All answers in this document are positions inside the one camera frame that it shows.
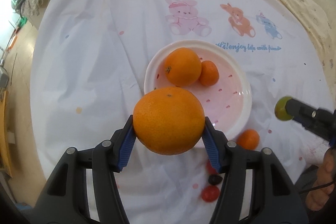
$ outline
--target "tangerine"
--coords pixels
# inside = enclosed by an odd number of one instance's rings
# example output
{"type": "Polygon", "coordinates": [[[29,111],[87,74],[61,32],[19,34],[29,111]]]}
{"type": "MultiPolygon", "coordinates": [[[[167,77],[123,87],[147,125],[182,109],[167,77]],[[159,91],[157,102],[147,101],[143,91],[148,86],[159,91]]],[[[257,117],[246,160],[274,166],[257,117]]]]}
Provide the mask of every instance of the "tangerine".
{"type": "Polygon", "coordinates": [[[237,144],[244,149],[254,150],[257,148],[259,141],[260,136],[258,132],[254,129],[247,129],[238,137],[237,144]]]}
{"type": "Polygon", "coordinates": [[[204,86],[211,86],[218,82],[219,73],[216,65],[209,60],[202,62],[202,72],[199,81],[204,86]]]}

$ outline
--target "white bowl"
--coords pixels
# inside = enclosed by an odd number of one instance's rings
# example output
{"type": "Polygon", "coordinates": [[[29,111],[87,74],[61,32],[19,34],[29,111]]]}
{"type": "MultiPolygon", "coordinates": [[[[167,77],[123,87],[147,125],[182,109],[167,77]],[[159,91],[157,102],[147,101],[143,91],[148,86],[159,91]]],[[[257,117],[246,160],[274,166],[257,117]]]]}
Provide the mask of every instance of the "white bowl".
{"type": "MultiPolygon", "coordinates": [[[[181,47],[191,48],[201,60],[211,60],[217,66],[219,80],[215,85],[204,87],[197,81],[183,88],[199,99],[214,128],[222,131],[228,140],[234,139],[245,127],[251,113],[251,87],[236,60],[222,48],[201,40],[181,40],[167,45],[155,54],[147,67],[144,93],[174,86],[167,80],[164,61],[168,54],[181,47]]],[[[202,139],[195,147],[204,148],[202,139]]]]}

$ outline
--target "printed bunny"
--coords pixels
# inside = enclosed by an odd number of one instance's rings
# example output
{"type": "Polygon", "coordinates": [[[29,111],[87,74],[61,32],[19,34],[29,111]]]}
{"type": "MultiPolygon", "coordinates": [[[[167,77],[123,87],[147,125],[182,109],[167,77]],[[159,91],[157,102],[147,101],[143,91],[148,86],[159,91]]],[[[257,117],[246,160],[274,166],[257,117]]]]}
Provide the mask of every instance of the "printed bunny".
{"type": "Polygon", "coordinates": [[[249,37],[255,37],[255,30],[250,25],[250,21],[243,16],[244,13],[242,10],[232,7],[229,3],[227,5],[221,4],[220,6],[231,15],[228,20],[237,34],[241,37],[244,34],[247,34],[249,37]]]}
{"type": "Polygon", "coordinates": [[[201,37],[206,37],[211,33],[209,21],[198,17],[198,10],[195,8],[195,0],[166,0],[169,4],[171,15],[166,16],[170,30],[176,35],[185,35],[194,31],[201,37]]]}
{"type": "Polygon", "coordinates": [[[262,13],[260,13],[260,15],[256,15],[255,17],[260,24],[265,25],[265,31],[272,39],[282,39],[282,35],[278,32],[275,24],[266,18],[262,13]]]}

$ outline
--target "pink bunny print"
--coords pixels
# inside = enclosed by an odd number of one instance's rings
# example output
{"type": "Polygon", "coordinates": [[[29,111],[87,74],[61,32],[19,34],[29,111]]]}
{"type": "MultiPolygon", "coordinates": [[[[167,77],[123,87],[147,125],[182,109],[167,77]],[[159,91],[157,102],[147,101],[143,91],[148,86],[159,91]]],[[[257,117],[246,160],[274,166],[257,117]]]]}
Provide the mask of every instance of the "pink bunny print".
{"type": "Polygon", "coordinates": [[[194,31],[201,37],[206,37],[211,33],[209,21],[198,17],[198,10],[195,8],[195,0],[166,0],[169,4],[171,15],[166,16],[170,30],[176,35],[185,35],[194,31]]]}
{"type": "Polygon", "coordinates": [[[231,15],[228,20],[237,34],[241,37],[244,34],[247,34],[249,37],[255,37],[255,30],[251,26],[250,21],[243,16],[244,13],[242,10],[232,7],[229,3],[227,5],[221,4],[220,6],[231,15]]]}

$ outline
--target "orange bunny print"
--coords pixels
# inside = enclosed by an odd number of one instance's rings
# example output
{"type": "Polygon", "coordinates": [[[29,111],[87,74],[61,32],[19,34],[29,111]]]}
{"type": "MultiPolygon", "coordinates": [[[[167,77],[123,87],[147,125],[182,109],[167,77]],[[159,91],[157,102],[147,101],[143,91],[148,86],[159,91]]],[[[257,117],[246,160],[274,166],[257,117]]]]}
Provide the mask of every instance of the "orange bunny print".
{"type": "Polygon", "coordinates": [[[220,6],[231,15],[228,20],[237,34],[241,37],[245,34],[249,37],[255,37],[255,30],[251,26],[250,21],[244,17],[244,13],[241,9],[232,7],[229,3],[227,5],[221,4],[220,6]]]}

